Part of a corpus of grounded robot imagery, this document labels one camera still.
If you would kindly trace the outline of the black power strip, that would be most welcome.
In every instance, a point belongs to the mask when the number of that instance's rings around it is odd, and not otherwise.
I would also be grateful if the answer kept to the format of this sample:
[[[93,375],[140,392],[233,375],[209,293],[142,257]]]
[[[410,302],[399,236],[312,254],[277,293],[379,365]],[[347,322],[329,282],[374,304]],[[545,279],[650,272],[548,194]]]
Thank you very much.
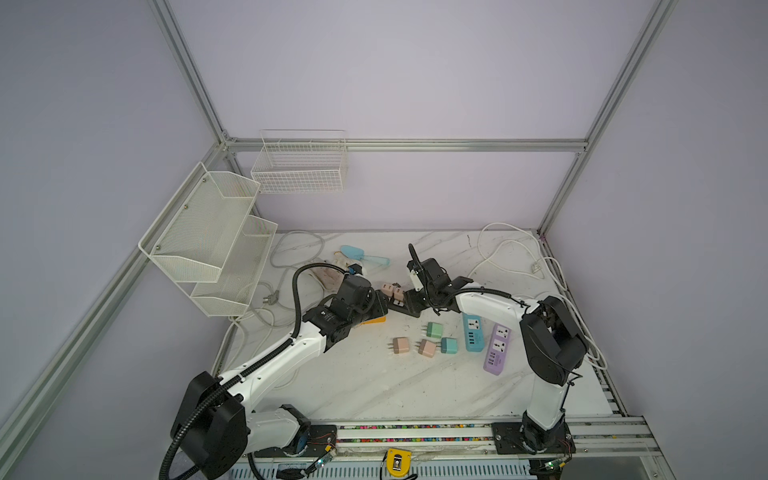
[[[400,297],[392,296],[387,303],[390,311],[395,311],[412,318],[419,318],[422,309],[421,304],[413,298],[410,291],[403,292]]]

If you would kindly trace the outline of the orange power strip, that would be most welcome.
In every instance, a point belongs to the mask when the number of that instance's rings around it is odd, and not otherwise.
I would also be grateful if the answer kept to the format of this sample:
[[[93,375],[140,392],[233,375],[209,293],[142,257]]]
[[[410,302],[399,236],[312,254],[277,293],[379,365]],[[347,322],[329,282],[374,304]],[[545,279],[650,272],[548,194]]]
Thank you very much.
[[[370,320],[363,321],[363,322],[361,322],[360,325],[381,324],[381,323],[385,323],[386,320],[387,320],[387,317],[386,317],[386,315],[384,315],[384,316],[380,316],[380,317],[377,317],[377,318],[373,318],[373,319],[370,319]]]

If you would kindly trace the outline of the green USB charger plug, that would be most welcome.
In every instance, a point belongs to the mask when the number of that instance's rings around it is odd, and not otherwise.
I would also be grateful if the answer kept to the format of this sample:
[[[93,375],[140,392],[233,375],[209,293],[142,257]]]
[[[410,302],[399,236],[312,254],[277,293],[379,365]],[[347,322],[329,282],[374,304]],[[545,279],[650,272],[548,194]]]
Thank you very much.
[[[441,339],[444,334],[444,327],[441,323],[428,322],[423,329],[424,336],[431,339]]]

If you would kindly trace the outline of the pink USB charger plug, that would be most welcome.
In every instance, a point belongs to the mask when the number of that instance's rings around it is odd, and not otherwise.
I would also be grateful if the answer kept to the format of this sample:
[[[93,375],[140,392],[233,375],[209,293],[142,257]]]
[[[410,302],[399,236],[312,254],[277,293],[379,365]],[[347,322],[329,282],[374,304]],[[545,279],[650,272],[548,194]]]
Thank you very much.
[[[431,340],[422,339],[417,345],[419,355],[433,358],[437,352],[437,344]]]

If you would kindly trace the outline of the teal power strip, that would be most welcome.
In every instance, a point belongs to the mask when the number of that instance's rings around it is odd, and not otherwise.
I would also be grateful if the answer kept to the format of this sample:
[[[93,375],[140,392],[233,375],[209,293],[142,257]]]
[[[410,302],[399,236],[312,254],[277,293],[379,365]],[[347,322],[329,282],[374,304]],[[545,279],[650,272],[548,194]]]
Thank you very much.
[[[465,347],[468,352],[479,353],[485,348],[483,319],[478,315],[462,314]]]

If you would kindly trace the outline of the purple power strip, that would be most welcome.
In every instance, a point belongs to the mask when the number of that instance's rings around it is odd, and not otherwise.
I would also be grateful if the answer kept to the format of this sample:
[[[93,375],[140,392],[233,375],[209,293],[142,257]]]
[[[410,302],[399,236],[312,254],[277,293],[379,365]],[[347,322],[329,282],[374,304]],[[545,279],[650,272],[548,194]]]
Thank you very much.
[[[495,376],[499,376],[503,372],[510,337],[509,328],[498,323],[494,324],[483,363],[484,371]]]

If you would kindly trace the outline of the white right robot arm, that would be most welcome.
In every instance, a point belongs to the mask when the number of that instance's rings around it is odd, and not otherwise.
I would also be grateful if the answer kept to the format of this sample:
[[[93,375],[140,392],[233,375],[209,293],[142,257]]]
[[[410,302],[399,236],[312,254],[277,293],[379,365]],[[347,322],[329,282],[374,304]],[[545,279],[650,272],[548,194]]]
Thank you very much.
[[[520,335],[535,374],[530,402],[522,415],[522,447],[541,453],[565,439],[565,403],[588,346],[585,334],[563,300],[548,296],[533,303],[479,286],[469,277],[451,279],[433,258],[422,260],[410,244],[407,263],[413,288],[405,293],[408,314],[431,309],[478,316]]]

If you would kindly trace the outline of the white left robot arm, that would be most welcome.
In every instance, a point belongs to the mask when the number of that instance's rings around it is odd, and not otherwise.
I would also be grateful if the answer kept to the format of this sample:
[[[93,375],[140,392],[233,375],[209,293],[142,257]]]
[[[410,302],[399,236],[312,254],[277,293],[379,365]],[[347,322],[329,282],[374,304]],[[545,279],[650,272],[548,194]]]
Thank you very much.
[[[318,305],[302,309],[299,290],[293,330],[268,350],[243,365],[215,377],[202,372],[188,385],[171,429],[171,444],[159,476],[167,479],[173,460],[183,451],[192,466],[181,473],[188,479],[202,473],[216,479],[243,455],[279,451],[299,456],[309,446],[310,420],[290,404],[257,412],[261,400],[278,381],[346,339],[364,322],[388,312],[388,297],[359,275],[357,267],[341,272],[336,293]]]

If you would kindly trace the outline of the beige power strip bundle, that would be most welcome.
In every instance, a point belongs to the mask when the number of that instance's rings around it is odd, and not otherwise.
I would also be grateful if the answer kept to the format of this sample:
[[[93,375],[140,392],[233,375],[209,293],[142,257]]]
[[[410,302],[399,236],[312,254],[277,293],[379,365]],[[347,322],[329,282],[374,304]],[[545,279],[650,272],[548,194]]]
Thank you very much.
[[[333,253],[332,260],[323,260],[323,267],[308,269],[307,272],[319,281],[323,291],[326,294],[334,293],[341,286],[344,274],[331,268],[331,265],[342,268],[345,273],[349,273],[354,266],[358,267],[359,274],[365,274],[366,269],[361,260],[355,260],[345,255],[341,250]]]

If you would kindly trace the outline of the white mesh two-tier shelf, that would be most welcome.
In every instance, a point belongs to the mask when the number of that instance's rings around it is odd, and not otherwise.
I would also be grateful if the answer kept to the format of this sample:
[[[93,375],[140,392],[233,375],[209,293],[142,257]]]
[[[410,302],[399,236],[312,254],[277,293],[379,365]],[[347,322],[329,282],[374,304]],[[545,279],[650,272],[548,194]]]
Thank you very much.
[[[138,249],[208,317],[252,303],[278,225],[255,214],[260,184],[199,163]]]

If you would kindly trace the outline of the yellow tape measure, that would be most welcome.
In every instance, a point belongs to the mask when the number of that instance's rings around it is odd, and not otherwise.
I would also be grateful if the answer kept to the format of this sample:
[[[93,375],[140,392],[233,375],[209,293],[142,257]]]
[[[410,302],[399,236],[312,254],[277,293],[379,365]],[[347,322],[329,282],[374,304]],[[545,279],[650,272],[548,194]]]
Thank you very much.
[[[385,471],[395,479],[405,479],[411,471],[412,453],[399,448],[389,448],[384,457]]]

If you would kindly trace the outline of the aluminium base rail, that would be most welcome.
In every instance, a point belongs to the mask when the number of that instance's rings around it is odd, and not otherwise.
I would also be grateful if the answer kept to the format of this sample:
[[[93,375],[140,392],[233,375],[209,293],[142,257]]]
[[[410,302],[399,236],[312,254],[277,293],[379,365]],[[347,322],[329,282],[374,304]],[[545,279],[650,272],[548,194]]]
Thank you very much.
[[[339,422],[313,427],[305,450],[243,455],[226,479],[275,479],[314,467],[313,479],[389,479],[385,455],[401,450],[418,479],[671,479],[672,469],[640,417],[582,417],[543,453],[522,445],[513,419]]]

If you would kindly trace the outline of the aluminium frame corner post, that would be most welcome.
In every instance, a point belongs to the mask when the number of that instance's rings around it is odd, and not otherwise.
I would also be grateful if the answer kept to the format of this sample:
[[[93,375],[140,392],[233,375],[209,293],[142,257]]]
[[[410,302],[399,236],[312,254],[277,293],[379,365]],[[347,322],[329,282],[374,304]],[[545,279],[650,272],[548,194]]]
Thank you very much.
[[[559,213],[575,188],[579,177],[586,169],[589,160],[596,152],[597,146],[676,6],[677,1],[674,0],[658,0],[654,2],[587,132],[585,138],[586,146],[574,155],[574,159],[562,183],[539,224],[537,233],[541,237],[547,237],[554,226]]]

